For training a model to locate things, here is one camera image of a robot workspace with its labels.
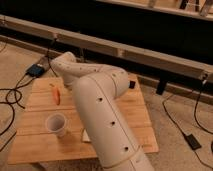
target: carrot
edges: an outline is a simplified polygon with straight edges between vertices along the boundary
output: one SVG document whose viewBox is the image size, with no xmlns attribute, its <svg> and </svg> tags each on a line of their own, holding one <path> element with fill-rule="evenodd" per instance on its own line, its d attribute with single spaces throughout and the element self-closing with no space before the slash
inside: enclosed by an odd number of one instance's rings
<svg viewBox="0 0 213 171">
<path fill-rule="evenodd" d="M 52 87 L 52 95 L 53 95 L 53 100 L 55 101 L 56 105 L 60 104 L 60 91 L 58 87 L 54 86 L 53 84 L 50 84 Z"/>
</svg>

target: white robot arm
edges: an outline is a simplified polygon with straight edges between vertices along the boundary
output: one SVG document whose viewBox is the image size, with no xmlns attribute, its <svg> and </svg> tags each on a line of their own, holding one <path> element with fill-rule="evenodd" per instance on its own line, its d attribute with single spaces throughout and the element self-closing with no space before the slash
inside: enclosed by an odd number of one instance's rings
<svg viewBox="0 0 213 171">
<path fill-rule="evenodd" d="M 76 109 L 103 169 L 153 171 L 114 101 L 129 87 L 126 71 L 110 65 L 76 63 L 70 52 L 51 64 L 61 73 L 64 84 L 72 86 Z"/>
</svg>

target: electrical wire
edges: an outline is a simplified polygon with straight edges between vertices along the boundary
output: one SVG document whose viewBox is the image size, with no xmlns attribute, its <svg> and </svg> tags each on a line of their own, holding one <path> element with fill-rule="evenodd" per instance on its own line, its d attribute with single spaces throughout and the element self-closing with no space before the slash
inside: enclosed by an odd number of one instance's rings
<svg viewBox="0 0 213 171">
<path fill-rule="evenodd" d="M 197 123 L 197 125 L 200 127 L 201 130 L 209 133 L 209 134 L 212 134 L 213 135 L 213 132 L 208 130 L 207 128 L 205 128 L 201 123 L 200 121 L 198 120 L 198 117 L 197 117 L 197 107 L 198 107 L 198 104 L 199 104 L 199 101 L 200 101 L 200 97 L 201 97 L 201 94 L 203 92 L 203 89 L 204 89 L 204 85 L 202 85 L 200 91 L 199 91 L 199 94 L 197 96 L 197 99 L 196 99 L 196 104 L 195 104 L 195 108 L 194 108 L 194 119 L 195 119 L 195 122 Z"/>
<path fill-rule="evenodd" d="M 35 79 L 35 78 L 32 78 L 32 79 L 31 79 L 30 81 L 28 81 L 27 83 L 25 83 L 25 84 L 19 86 L 20 82 L 25 78 L 25 76 L 26 76 L 26 75 L 24 75 L 24 76 L 19 80 L 19 82 L 16 84 L 15 88 L 12 88 L 12 89 L 10 89 L 10 90 L 8 91 L 8 93 L 7 93 L 6 97 L 5 97 L 5 101 L 6 101 L 7 103 L 10 103 L 10 104 L 17 104 L 17 105 L 18 105 L 19 107 L 21 107 L 22 109 L 25 109 L 25 107 L 19 103 L 20 100 L 19 100 L 18 97 L 17 97 L 17 91 L 16 91 L 16 90 L 28 86 L 28 85 Z M 14 98 L 15 98 L 15 101 L 13 101 L 13 102 L 9 101 L 9 95 L 10 95 L 12 92 L 14 93 Z"/>
<path fill-rule="evenodd" d="M 23 81 L 23 79 L 25 78 L 26 74 L 23 75 L 21 77 L 21 79 L 16 83 L 14 88 L 1 88 L 0 91 L 8 91 L 8 93 L 5 96 L 5 101 L 1 101 L 0 104 L 3 105 L 8 105 L 11 110 L 12 110 L 12 119 L 10 120 L 9 124 L 6 126 L 6 128 L 0 132 L 0 136 L 3 136 L 12 126 L 14 120 L 15 120 L 15 108 L 13 106 L 13 104 L 18 104 L 20 107 L 25 108 L 24 106 L 22 106 L 21 104 L 19 104 L 19 101 L 22 99 L 23 95 L 21 93 L 21 91 L 19 91 L 20 88 L 26 87 L 28 86 L 35 78 L 32 78 L 30 81 L 28 81 L 25 84 L 19 85 L 21 84 L 21 82 Z M 14 97 L 15 97 L 15 101 L 9 101 L 9 95 L 10 93 L 14 93 Z M 7 142 L 0 148 L 0 152 L 4 150 L 4 148 L 7 146 L 7 144 L 12 140 L 12 138 L 16 135 L 16 131 L 12 134 L 12 136 L 7 140 Z"/>
<path fill-rule="evenodd" d="M 167 98 L 162 102 L 162 105 L 163 105 L 163 108 L 164 108 L 164 111 L 165 111 L 166 115 L 167 115 L 167 116 L 169 117 L 169 119 L 174 123 L 174 125 L 178 128 L 178 130 L 180 131 L 180 133 L 182 134 L 182 136 L 184 137 L 184 140 L 185 140 L 185 137 L 186 137 L 187 135 L 184 133 L 184 131 L 181 129 L 181 127 L 178 125 L 178 123 L 172 118 L 172 116 L 169 114 L 169 112 L 168 112 L 168 110 L 167 110 L 167 107 L 166 107 L 166 102 L 167 102 L 169 99 L 171 99 L 174 95 L 175 95 L 175 94 L 172 94 L 172 95 L 170 95 L 169 97 L 167 97 Z M 200 157 L 199 157 L 199 155 L 197 154 L 197 152 L 196 152 L 195 150 L 193 150 L 193 151 L 194 151 L 196 157 L 198 158 L 199 162 L 200 162 L 202 165 L 204 165 L 204 166 L 206 166 L 206 167 L 208 167 L 208 168 L 210 168 L 210 169 L 213 170 L 213 167 L 212 167 L 212 166 L 210 166 L 210 165 L 204 163 L 204 162 L 200 159 Z"/>
<path fill-rule="evenodd" d="M 2 152 L 4 150 L 4 148 L 7 146 L 7 144 L 9 144 L 9 142 L 13 139 L 13 137 L 16 135 L 17 131 L 15 131 L 11 137 L 6 141 L 6 143 L 0 148 L 0 152 Z"/>
<path fill-rule="evenodd" d="M 52 45 L 57 41 L 57 39 L 53 39 L 50 43 L 50 45 L 48 46 L 47 48 L 47 52 L 45 54 L 45 57 L 47 57 L 47 62 L 48 62 L 48 65 L 51 69 L 51 71 L 53 72 L 53 74 L 58 77 L 58 75 L 56 74 L 56 72 L 53 70 L 52 66 L 51 66 L 51 63 L 50 63 L 50 57 L 49 57 L 49 52 L 50 52 L 50 48 L 52 47 Z"/>
<path fill-rule="evenodd" d="M 212 166 L 210 166 L 210 165 L 204 163 L 204 162 L 200 159 L 200 157 L 199 157 L 199 155 L 197 154 L 197 152 L 196 152 L 195 150 L 193 150 L 193 151 L 194 151 L 195 155 L 197 156 L 198 160 L 200 161 L 200 163 L 201 163 L 202 165 L 204 165 L 204 166 L 208 167 L 209 169 L 212 169 L 212 170 L 213 170 L 213 167 L 212 167 Z"/>
</svg>

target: white cup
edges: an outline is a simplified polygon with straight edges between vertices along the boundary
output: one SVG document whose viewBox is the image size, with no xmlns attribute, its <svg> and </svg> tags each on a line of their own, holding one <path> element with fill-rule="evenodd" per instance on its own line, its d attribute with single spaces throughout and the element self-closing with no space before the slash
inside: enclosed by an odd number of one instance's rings
<svg viewBox="0 0 213 171">
<path fill-rule="evenodd" d="M 54 133 L 57 137 L 63 137 L 66 134 L 66 117 L 63 114 L 50 115 L 46 121 L 46 129 Z"/>
</svg>

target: floor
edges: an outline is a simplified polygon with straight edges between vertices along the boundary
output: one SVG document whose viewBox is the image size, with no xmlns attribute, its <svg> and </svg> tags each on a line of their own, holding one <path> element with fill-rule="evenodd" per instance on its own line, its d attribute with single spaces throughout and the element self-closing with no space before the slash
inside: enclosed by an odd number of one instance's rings
<svg viewBox="0 0 213 171">
<path fill-rule="evenodd" d="M 22 49 L 8 44 L 3 52 L 0 53 L 0 88 L 13 87 L 21 76 L 25 73 L 26 68 L 37 61 L 42 54 Z M 51 72 L 47 72 L 44 77 L 53 76 Z M 194 152 L 184 141 L 178 129 L 169 120 L 162 106 L 171 93 L 165 92 L 163 96 L 156 95 L 153 87 L 146 86 L 140 79 L 142 92 L 146 101 L 146 105 L 153 123 L 157 142 L 160 151 L 158 153 L 148 154 L 152 165 L 156 171 L 210 171 L 211 169 L 203 166 L 197 159 Z M 31 86 L 22 89 L 23 100 L 25 104 L 29 95 Z M 4 100 L 4 93 L 0 93 L 0 101 Z M 213 130 L 213 99 L 210 104 L 199 103 L 198 114 L 202 124 L 209 130 Z M 213 136 L 200 130 L 194 122 L 193 109 L 195 101 L 186 97 L 175 95 L 166 103 L 168 111 L 172 117 L 178 122 L 186 134 L 194 134 L 201 143 L 202 148 L 197 150 L 201 160 L 213 166 L 213 154 L 210 144 Z M 0 131 L 10 119 L 10 108 L 0 105 Z M 17 122 L 21 117 L 23 109 L 15 106 L 16 118 L 11 129 L 0 137 L 0 148 L 17 128 Z M 2 171 L 29 171 L 36 170 L 30 164 L 8 165 L 7 156 L 11 143 L 0 152 L 0 170 Z M 101 166 L 96 159 L 77 160 L 77 161 L 58 161 L 42 163 L 42 165 L 51 171 L 101 171 Z"/>
</svg>

